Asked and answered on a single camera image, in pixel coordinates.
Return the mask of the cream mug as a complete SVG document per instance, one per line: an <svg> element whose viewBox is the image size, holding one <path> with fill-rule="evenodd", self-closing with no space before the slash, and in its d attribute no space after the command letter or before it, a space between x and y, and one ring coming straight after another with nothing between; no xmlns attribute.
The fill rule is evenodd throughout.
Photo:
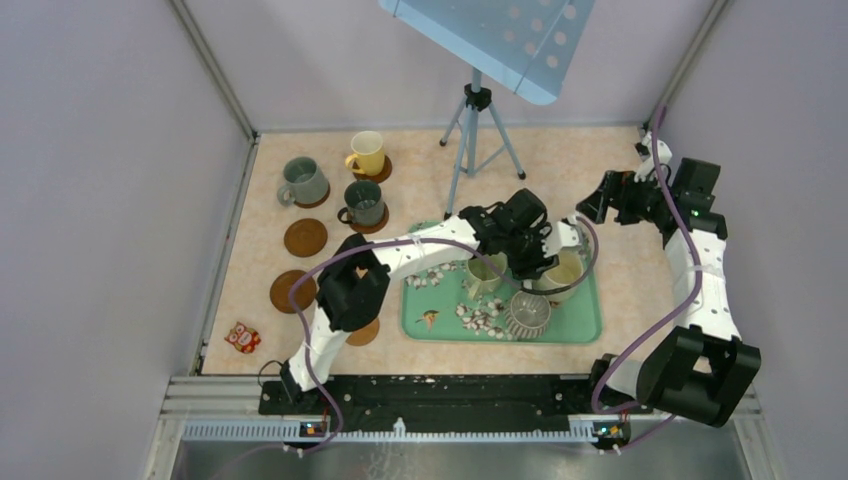
<svg viewBox="0 0 848 480"><path fill-rule="evenodd" d="M562 250L558 254L559 264L544 272L541 277L534 280L532 287L535 290L547 291L575 283L584 273L582 256L576 252ZM549 303L553 308L559 308L568 302L576 293L573 287L567 291L547 295Z"/></svg>

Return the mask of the grey striped mug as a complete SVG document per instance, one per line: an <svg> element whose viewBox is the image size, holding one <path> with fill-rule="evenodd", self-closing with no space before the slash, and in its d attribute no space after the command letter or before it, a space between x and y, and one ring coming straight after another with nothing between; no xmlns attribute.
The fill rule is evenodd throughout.
<svg viewBox="0 0 848 480"><path fill-rule="evenodd" d="M506 332L519 340L541 337L548 329L551 305L543 296L517 292L505 313Z"/></svg>

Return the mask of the green floral serving tray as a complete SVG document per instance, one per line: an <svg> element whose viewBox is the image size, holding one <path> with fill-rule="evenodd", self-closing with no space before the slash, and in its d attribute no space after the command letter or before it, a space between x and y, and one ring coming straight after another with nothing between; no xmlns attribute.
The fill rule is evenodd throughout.
<svg viewBox="0 0 848 480"><path fill-rule="evenodd" d="M402 283L400 324L411 339L433 342L528 342L589 344L600 337L603 318L594 274L588 275L563 303L550 303L544 327L520 333L507 312L519 291L497 275L483 291L465 260L442 263L408 276Z"/></svg>

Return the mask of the dark brown wooden coaster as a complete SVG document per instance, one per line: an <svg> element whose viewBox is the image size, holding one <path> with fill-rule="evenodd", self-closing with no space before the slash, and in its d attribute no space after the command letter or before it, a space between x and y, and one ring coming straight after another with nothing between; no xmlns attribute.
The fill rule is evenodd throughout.
<svg viewBox="0 0 848 480"><path fill-rule="evenodd" d="M354 177L357 180L370 180L370 181L373 181L377 184L380 184L380 183L384 182L385 180L387 180L391 176L392 172L393 172L393 164L392 164L391 158L388 155L385 155L384 156L383 169L378 174L376 174L376 175L365 175L365 174L354 173Z"/></svg>
<svg viewBox="0 0 848 480"><path fill-rule="evenodd" d="M390 219L390 209L389 209L388 206L384 207L383 216L380 219L380 221L378 223L376 223L375 225L370 225L370 226L365 226L365 225L360 225L360 224L354 223L352 221L351 213L346 208L343 208L339 212L339 220L343 221L343 223L345 225L347 225L349 228L351 228L353 231L358 232L358 233L362 233L362 234L373 234L373 233L379 232L380 230L382 230L388 224L389 219Z"/></svg>
<svg viewBox="0 0 848 480"><path fill-rule="evenodd" d="M321 206L322 204L324 204L324 203L325 203L325 202L326 202L326 201L330 198L330 196L331 196L331 192L332 192L332 187L331 187L331 186L328 186L328 188L327 188L327 190L325 191L324 195L323 195L320 199L316 200L315 202L312 202L312 203L303 203L303 202L295 201L295 202L294 202L294 205L295 205L295 206L297 206L298 208L302 208L302 209L314 209L314 208L317 208L317 207Z"/></svg>

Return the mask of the dark grey mug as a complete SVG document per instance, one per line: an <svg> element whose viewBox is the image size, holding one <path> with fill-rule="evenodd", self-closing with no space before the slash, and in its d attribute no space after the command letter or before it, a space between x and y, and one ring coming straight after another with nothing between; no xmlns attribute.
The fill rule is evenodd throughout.
<svg viewBox="0 0 848 480"><path fill-rule="evenodd" d="M354 223L375 225L383 216L385 202L379 184L370 180L356 180L349 184L343 193L344 206L352 216Z"/></svg>

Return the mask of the yellow mug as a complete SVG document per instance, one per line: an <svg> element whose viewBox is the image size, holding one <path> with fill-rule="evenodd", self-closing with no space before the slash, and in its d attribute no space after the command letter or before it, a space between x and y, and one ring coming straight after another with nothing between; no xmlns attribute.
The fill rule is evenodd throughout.
<svg viewBox="0 0 848 480"><path fill-rule="evenodd" d="M352 154L345 159L348 170L358 175L376 176L385 164L384 141L376 131L361 131L350 141Z"/></svg>

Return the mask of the light woven rattan coaster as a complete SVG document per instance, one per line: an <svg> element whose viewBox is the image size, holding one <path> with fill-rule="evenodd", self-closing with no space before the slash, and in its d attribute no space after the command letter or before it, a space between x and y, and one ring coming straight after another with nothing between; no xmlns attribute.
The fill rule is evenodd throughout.
<svg viewBox="0 0 848 480"><path fill-rule="evenodd" d="M346 339L346 343L354 347L362 347L371 343L379 334L380 319L373 319L368 325L353 332Z"/></svg>

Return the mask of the grey ribbed mug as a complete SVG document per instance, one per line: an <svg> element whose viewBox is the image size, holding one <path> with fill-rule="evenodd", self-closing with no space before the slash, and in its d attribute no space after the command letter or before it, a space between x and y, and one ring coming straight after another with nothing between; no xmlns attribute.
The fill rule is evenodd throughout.
<svg viewBox="0 0 848 480"><path fill-rule="evenodd" d="M315 202L330 186L320 166L311 157L301 156L289 160L282 175L284 184L277 191L277 201L282 206L294 205L295 201Z"/></svg>

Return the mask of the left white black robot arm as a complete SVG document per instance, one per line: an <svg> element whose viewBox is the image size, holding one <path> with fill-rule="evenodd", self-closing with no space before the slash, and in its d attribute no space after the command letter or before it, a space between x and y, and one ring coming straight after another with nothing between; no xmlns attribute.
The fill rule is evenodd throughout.
<svg viewBox="0 0 848 480"><path fill-rule="evenodd" d="M298 315L304 339L281 367L283 401L302 414L317 407L339 350L379 316L393 284L444 263L502 254L512 283L530 291L533 281L558 265L559 252L579 242L574 220L549 220L544 203L528 189L392 239L347 237L333 257L298 280L315 280L316 307L310 317Z"/></svg>

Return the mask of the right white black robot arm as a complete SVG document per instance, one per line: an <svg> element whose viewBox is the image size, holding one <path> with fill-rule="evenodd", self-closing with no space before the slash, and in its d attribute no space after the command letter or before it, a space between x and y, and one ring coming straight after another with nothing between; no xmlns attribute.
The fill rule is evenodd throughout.
<svg viewBox="0 0 848 480"><path fill-rule="evenodd" d="M622 226L649 222L663 239L676 307L664 324L674 326L642 361L628 352L597 360L586 385L589 404L613 412L626 397L712 427L731 417L761 367L758 348L743 342L732 319L724 256L728 229L712 211L720 166L682 159L670 185L640 181L633 171L607 171L577 209L595 223L616 210Z"/></svg>

